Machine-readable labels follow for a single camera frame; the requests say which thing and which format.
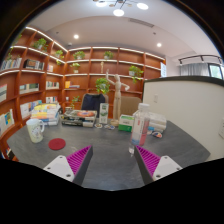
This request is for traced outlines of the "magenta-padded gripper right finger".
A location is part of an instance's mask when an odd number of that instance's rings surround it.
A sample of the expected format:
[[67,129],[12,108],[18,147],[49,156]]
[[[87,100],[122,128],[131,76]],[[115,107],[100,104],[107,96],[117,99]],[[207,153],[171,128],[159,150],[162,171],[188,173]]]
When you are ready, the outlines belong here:
[[169,156],[159,157],[155,153],[140,146],[135,147],[134,155],[145,185],[182,169]]

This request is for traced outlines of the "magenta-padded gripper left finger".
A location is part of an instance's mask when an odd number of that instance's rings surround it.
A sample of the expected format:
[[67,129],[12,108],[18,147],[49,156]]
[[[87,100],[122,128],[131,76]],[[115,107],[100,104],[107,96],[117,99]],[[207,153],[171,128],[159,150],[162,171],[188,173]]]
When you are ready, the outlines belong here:
[[44,170],[81,186],[92,155],[93,146],[89,145],[67,157],[57,156]]

